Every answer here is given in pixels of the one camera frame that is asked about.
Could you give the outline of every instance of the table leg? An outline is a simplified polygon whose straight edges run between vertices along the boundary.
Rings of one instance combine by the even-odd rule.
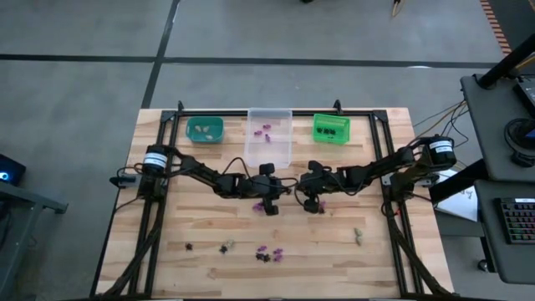
[[[433,204],[473,186],[475,180],[488,180],[487,167],[483,159],[472,163],[449,179],[431,187],[429,193]]]

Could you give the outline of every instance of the wooden table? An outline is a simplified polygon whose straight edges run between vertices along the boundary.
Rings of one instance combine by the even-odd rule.
[[[414,138],[409,111],[386,109],[395,148]],[[135,127],[128,166],[142,162],[145,149],[155,143],[161,110],[142,110]],[[187,118],[181,118],[177,145],[215,170],[243,155],[246,117],[225,117],[225,140],[220,145],[193,145],[185,136]],[[313,142],[310,117],[293,119],[293,162],[276,176],[297,177],[307,172],[309,160],[329,166],[367,165],[375,161],[369,121],[352,117],[351,139],[346,145]],[[243,172],[241,164],[231,171]],[[418,193],[426,194],[423,189]],[[117,206],[135,197],[125,189]],[[399,296],[386,220],[380,213],[379,181],[357,196],[323,195],[326,214],[311,215],[293,195],[281,196],[279,215],[266,217],[252,211],[259,200],[225,200],[211,188],[186,176],[171,180],[164,229],[156,267],[154,298],[369,298]],[[452,290],[446,257],[433,208],[427,201],[407,202],[416,251],[431,273]],[[103,293],[132,259],[143,201],[115,214],[104,256],[97,293]],[[354,228],[364,243],[354,242]],[[226,255],[218,252],[228,239],[236,242]],[[187,252],[186,243],[193,244]],[[255,258],[261,245],[269,252],[284,249],[281,263]],[[407,283],[412,287],[404,257]],[[145,283],[141,270],[140,287]]]

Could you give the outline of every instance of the concrete floor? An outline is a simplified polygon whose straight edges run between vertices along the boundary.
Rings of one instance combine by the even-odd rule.
[[[155,56],[171,0],[4,0],[0,54]],[[166,56],[493,62],[501,58],[478,0],[182,0]],[[89,294],[152,64],[0,61],[0,151],[28,166],[24,186],[69,202],[45,212],[17,296]],[[151,108],[404,106],[412,120],[461,101],[459,78],[484,69],[164,64]],[[469,115],[465,163],[481,157]],[[416,129],[423,131],[432,121]],[[478,240],[444,237],[464,296],[530,299],[535,287],[479,273]]]

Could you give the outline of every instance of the transparent bin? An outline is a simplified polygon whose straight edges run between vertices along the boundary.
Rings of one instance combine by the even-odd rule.
[[[264,129],[264,125],[270,125],[271,129]],[[262,134],[254,135],[258,130]],[[249,109],[244,150],[247,165],[258,167],[273,163],[276,169],[288,168],[292,162],[292,131],[291,109]]]

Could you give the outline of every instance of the green item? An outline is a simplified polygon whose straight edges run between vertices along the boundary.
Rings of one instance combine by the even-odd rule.
[[[351,120],[335,115],[314,115],[312,137],[317,142],[345,144],[349,141]]]
[[[187,121],[186,136],[197,143],[221,143],[224,133],[223,118],[199,116]]]

